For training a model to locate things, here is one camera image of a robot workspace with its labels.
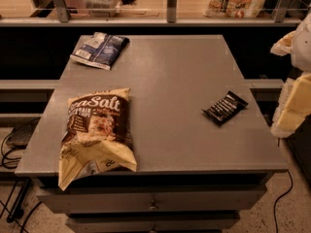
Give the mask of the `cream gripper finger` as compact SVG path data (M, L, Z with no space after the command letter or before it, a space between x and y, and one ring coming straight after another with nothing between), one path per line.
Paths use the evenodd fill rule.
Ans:
M270 52L279 56L291 54L293 51L294 34L294 31L286 34L283 38L281 38L272 46Z
M287 78L272 119L272 135L288 138L310 115L311 74L302 74L295 80Z

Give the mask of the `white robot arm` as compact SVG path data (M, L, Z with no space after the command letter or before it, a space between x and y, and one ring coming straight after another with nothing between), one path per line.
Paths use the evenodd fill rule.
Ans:
M270 52L289 54L294 68L302 72L297 78L286 79L272 119L272 135L288 138L311 115L311 15L275 43Z

